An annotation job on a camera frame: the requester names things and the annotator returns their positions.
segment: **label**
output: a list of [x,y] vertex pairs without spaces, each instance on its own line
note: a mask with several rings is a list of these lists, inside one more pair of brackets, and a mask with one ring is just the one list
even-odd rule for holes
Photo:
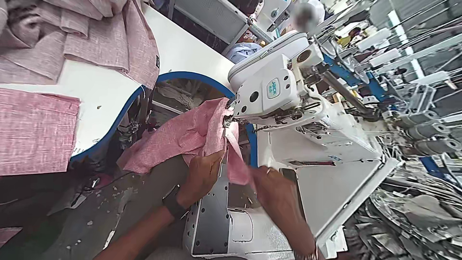
[[337,157],[335,155],[329,155],[329,157],[336,160],[336,161],[342,161],[342,159],[340,159],[339,157]]
[[279,96],[281,89],[279,87],[278,78],[275,78],[274,80],[270,81],[268,85],[266,85],[266,89],[269,99],[274,99],[275,97]]

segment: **cloth pile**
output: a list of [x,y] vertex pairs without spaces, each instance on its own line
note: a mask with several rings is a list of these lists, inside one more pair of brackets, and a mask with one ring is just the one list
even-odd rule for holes
[[65,172],[80,100],[0,88],[0,176]]
[[364,260],[462,259],[462,190],[406,165],[345,223],[348,249]]
[[139,0],[0,0],[0,83],[56,84],[65,59],[153,89],[156,41]]
[[205,101],[202,105],[174,117],[152,134],[143,134],[117,161],[124,170],[147,173],[152,167],[176,155],[183,155],[189,165],[195,156],[207,156],[228,149],[228,179],[245,185],[251,182],[250,173],[242,160],[237,143],[238,124],[223,126],[229,99]]

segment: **metal plate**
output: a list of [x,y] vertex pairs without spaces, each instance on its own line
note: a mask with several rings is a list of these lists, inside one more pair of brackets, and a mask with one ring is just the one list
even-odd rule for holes
[[199,203],[197,214],[193,255],[228,253],[230,215],[226,163],[221,164],[219,178]]

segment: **worker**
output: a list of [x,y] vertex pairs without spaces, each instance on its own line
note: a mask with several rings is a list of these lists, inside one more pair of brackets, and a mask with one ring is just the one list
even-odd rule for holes
[[361,28],[359,27],[354,27],[349,33],[347,37],[344,37],[340,40],[337,41],[339,45],[342,46],[342,48],[345,48],[348,46],[348,44],[361,33]]
[[[176,193],[177,203],[184,209],[204,197],[217,181],[221,158],[219,151],[191,160],[186,182]],[[316,248],[311,230],[300,213],[295,184],[273,168],[262,166],[250,170],[255,182],[258,201],[272,221],[286,236],[296,259],[324,259]],[[100,252],[94,260],[133,260],[149,241],[174,222],[174,213],[164,205],[145,214],[127,233]],[[151,254],[146,260],[193,260],[188,252],[178,249],[174,254]]]

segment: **fabric scrap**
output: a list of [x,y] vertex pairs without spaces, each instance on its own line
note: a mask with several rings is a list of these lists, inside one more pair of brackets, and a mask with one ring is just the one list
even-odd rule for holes
[[16,84],[53,85],[48,77],[23,68],[0,56],[0,82]]
[[31,15],[10,25],[11,32],[21,41],[33,48],[38,42],[42,18]]
[[90,18],[101,20],[103,15],[89,0],[44,0],[52,5],[78,12]]
[[202,105],[174,117],[150,135],[143,135],[126,149],[117,161],[124,170],[147,173],[152,167],[176,155],[189,165],[195,156],[207,156],[228,148],[228,179],[245,185],[251,182],[237,143],[238,124],[223,127],[227,98],[205,101]]
[[127,38],[122,14],[90,20],[88,39],[68,34],[64,56],[114,69],[128,70]]
[[8,9],[5,0],[0,0],[0,35],[8,20]]
[[16,37],[9,27],[5,27],[0,35],[0,48],[24,49],[30,46]]
[[104,16],[113,17],[111,3],[108,0],[89,0],[93,6]]
[[0,248],[12,237],[19,233],[23,228],[2,228],[0,229]]
[[80,101],[0,88],[0,175],[64,172]]
[[61,8],[58,6],[41,1],[32,13],[38,14],[43,21],[54,26],[60,26],[61,24]]
[[61,13],[61,30],[75,34],[79,37],[88,37],[90,18],[71,10],[63,9]]
[[61,31],[55,31],[42,38],[33,49],[10,50],[1,56],[56,82],[64,64],[65,37]]
[[129,58],[127,75],[149,89],[154,89],[160,72],[156,40],[134,0],[127,2],[124,12]]

